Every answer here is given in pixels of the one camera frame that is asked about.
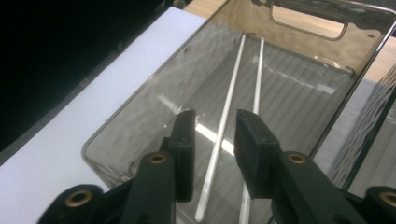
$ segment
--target wooden surface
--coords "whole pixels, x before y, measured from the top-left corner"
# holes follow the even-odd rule
[[[208,19],[225,0],[194,0],[184,10]],[[365,77],[378,81],[396,63],[396,38],[391,37],[381,49]]]

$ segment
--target white stick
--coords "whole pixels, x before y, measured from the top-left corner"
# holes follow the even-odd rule
[[[216,164],[218,163],[219,150],[221,147],[221,142],[223,140],[225,123],[227,121],[228,112],[230,111],[230,104],[233,98],[233,89],[235,87],[236,76],[238,74],[239,64],[241,62],[242,50],[245,44],[245,36],[242,36],[241,45],[239,47],[238,56],[236,57],[235,67],[233,68],[233,77],[231,78],[230,88],[228,89],[227,98],[225,100],[224,109],[221,115],[221,120],[219,124],[218,136],[216,138],[215,145],[213,146],[212,155],[210,157],[209,165],[206,171],[205,183],[202,188],[201,198],[198,203],[197,212],[195,214],[195,219],[201,222],[204,219],[207,202],[209,200],[210,189],[212,187],[213,176],[216,170]]]
[[[256,90],[254,92],[253,113],[259,114],[260,88],[262,86],[262,54],[264,52],[264,39],[260,44],[260,59],[257,69]],[[244,191],[242,193],[241,212],[239,214],[239,224],[248,224],[250,216],[250,195],[246,183],[244,183]]]

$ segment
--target brass insert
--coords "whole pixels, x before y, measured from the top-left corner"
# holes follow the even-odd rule
[[[396,193],[384,191],[379,194],[379,197],[390,206],[396,207]]]
[[[302,164],[302,163],[306,162],[306,158],[305,157],[297,155],[297,154],[290,154],[288,156],[288,159],[289,159],[289,161],[292,161],[294,163],[299,163],[299,164]]]
[[[166,157],[162,154],[155,154],[150,157],[149,161],[151,163],[162,163],[166,161]]]
[[[70,194],[64,203],[68,207],[79,207],[82,206],[83,204],[87,203],[90,201],[92,198],[93,194],[92,191],[88,189],[79,189],[75,191],[74,193]]]

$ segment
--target bin handle cutout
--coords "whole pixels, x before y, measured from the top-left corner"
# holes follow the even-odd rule
[[[330,40],[340,39],[347,28],[342,15],[287,1],[274,1],[271,17],[280,25]]]

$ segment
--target transparent plastic bin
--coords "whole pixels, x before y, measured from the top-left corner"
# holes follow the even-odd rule
[[[290,12],[294,14],[288,20]],[[295,23],[294,17],[309,20]],[[329,30],[321,22],[338,28]],[[243,178],[233,156],[235,115],[237,108],[253,107],[260,39],[265,47],[259,115],[283,150],[313,156],[394,26],[392,11],[343,1],[230,0],[91,137],[83,157],[114,188],[134,177],[143,155],[158,150],[178,112],[195,109],[194,195],[191,202],[177,204],[177,223],[196,223],[214,138],[246,34],[202,222],[237,223]],[[250,223],[265,223],[272,215],[270,201],[255,200],[250,214]]]

